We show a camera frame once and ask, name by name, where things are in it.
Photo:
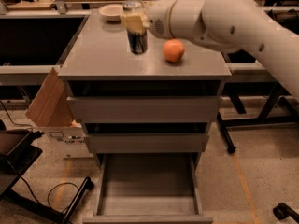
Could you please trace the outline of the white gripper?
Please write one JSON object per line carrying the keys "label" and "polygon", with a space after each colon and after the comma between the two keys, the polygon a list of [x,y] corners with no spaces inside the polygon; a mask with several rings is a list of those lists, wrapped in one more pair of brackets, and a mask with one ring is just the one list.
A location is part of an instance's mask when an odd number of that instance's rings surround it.
{"label": "white gripper", "polygon": [[122,11],[121,24],[130,32],[143,34],[147,29],[159,38],[171,38],[169,17],[175,0],[151,1],[145,10]]}

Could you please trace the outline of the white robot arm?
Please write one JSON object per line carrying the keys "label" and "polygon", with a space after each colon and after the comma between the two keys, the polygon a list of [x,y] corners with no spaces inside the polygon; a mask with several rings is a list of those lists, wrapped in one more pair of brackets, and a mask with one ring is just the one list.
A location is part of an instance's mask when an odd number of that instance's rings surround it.
{"label": "white robot arm", "polygon": [[254,0],[156,0],[121,9],[132,32],[181,38],[219,52],[244,50],[299,99],[299,35],[271,19]]}

